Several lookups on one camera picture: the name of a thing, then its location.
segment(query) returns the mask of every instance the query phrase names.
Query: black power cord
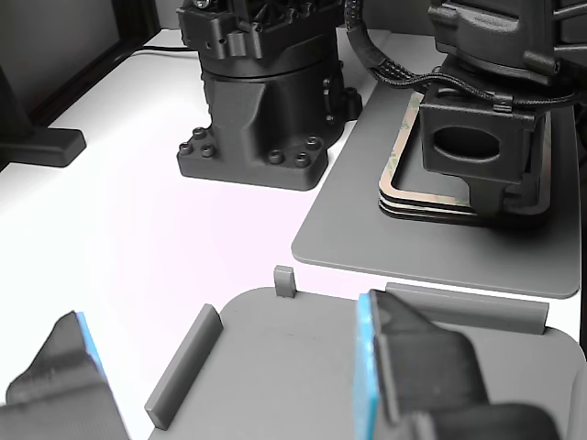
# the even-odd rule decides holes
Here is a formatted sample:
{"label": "black power cord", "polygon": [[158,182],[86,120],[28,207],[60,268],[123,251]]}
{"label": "black power cord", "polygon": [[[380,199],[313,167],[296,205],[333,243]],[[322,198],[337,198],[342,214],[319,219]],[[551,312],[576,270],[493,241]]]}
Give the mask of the black power cord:
{"label": "black power cord", "polygon": [[129,50],[128,52],[118,55],[116,58],[114,58],[113,63],[117,64],[123,60],[126,60],[127,58],[132,57],[135,53],[142,51],[156,51],[168,53],[195,52],[195,50],[186,47],[170,48],[167,46],[141,46],[138,49]]}
{"label": "black power cord", "polygon": [[[499,99],[501,98],[496,96],[495,93],[479,89],[460,78],[438,72],[418,75],[387,57],[373,44],[369,37],[367,27],[362,19],[363,1],[346,0],[345,23],[350,45],[359,56],[363,66],[377,81],[393,88],[414,89],[422,94],[426,92],[431,83],[443,83],[482,101],[500,104]],[[575,92],[565,96],[544,99],[516,96],[512,106],[549,110],[555,107],[575,105],[579,102],[587,102],[585,93]]]}

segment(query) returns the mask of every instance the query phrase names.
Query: white tabletop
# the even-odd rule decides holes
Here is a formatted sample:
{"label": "white tabletop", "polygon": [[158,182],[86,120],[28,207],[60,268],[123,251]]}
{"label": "white tabletop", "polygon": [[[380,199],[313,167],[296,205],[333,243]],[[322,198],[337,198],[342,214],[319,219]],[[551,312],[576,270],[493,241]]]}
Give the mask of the white tabletop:
{"label": "white tabletop", "polygon": [[[404,38],[373,36],[386,51]],[[346,83],[367,100],[374,80],[339,40]],[[150,44],[181,45],[180,33]],[[290,245],[320,185],[289,192],[182,177],[177,148],[208,123],[195,55],[137,54],[53,125],[85,134],[88,148],[70,167],[0,172],[0,388],[60,316],[83,311],[127,429],[143,440],[152,430],[143,406],[205,303],[219,311],[271,286],[276,265],[294,267],[300,291],[344,298],[399,281],[294,260]],[[550,301],[547,324],[578,340],[580,301]]]}

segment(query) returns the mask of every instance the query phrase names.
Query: small gray tab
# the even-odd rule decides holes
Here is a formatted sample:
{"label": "small gray tab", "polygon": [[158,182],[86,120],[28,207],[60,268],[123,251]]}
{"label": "small gray tab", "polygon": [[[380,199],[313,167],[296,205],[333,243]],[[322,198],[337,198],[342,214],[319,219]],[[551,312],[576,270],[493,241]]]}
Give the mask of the small gray tab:
{"label": "small gray tab", "polygon": [[273,271],[275,281],[275,292],[283,298],[295,298],[297,288],[295,287],[294,269],[286,266],[276,266]]}
{"label": "small gray tab", "polygon": [[548,316],[546,302],[512,300],[395,283],[388,283],[385,290],[413,305],[428,319],[444,324],[542,335]]}
{"label": "small gray tab", "polygon": [[206,304],[145,405],[156,428],[169,429],[222,330],[220,316]]}

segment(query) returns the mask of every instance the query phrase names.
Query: blue pad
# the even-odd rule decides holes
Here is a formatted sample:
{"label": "blue pad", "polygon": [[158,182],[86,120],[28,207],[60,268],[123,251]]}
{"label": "blue pad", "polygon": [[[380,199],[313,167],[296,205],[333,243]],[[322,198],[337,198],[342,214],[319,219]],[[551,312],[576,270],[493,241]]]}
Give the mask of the blue pad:
{"label": "blue pad", "polygon": [[90,333],[88,323],[85,321],[85,315],[83,314],[83,312],[78,312],[75,315],[77,316],[77,321],[80,324],[80,330],[82,330],[83,342],[85,343],[85,351],[88,355],[92,357],[92,360],[94,361],[95,366],[98,369],[100,375],[104,379],[106,379],[106,374],[104,372],[104,367],[102,366],[102,361],[100,360],[98,350],[95,347],[94,340],[92,339],[92,334]]}
{"label": "blue pad", "polygon": [[355,440],[372,440],[380,393],[373,347],[375,327],[373,325],[371,297],[368,293],[364,293],[359,297],[356,331],[355,372],[353,378]]}

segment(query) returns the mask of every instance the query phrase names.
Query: gray tray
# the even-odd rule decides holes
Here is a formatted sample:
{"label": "gray tray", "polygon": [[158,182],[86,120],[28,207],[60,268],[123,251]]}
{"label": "gray tray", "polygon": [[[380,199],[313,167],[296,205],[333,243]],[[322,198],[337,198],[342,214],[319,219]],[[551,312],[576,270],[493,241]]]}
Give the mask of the gray tray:
{"label": "gray tray", "polygon": [[[297,292],[289,268],[275,280],[198,315],[146,405],[150,440],[353,439],[355,302]],[[585,357],[544,326],[547,304],[388,289],[471,339],[492,402],[539,405],[561,438],[587,438]]]}
{"label": "gray tray", "polygon": [[[432,38],[398,41],[386,51],[407,67],[420,72],[438,64]],[[551,221],[532,233],[497,231],[390,218],[380,211],[379,179],[411,93],[376,87],[292,244],[295,259],[496,292],[558,299],[577,293],[581,221],[572,110],[553,115]],[[421,161],[410,164],[405,179],[417,188],[414,179],[427,171]]]}

